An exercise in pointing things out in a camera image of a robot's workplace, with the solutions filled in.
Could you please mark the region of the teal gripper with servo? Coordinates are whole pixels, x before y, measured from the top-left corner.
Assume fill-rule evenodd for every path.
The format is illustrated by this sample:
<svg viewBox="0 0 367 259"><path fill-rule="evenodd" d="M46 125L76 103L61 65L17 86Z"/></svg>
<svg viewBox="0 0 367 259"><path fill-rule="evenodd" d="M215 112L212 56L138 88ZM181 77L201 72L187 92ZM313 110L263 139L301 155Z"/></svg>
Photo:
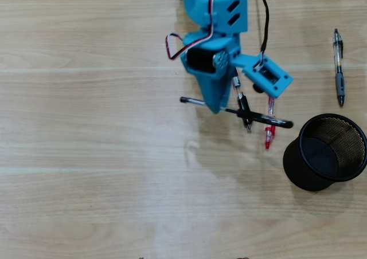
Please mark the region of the teal gripper with servo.
<svg viewBox="0 0 367 259"><path fill-rule="evenodd" d="M200 29L184 36L185 51L180 55L188 73L196 74L203 101L213 112L219 113L228 104L232 84L233 63L241 53L239 33L210 34L208 29ZM214 95L213 81L215 74Z"/></svg>

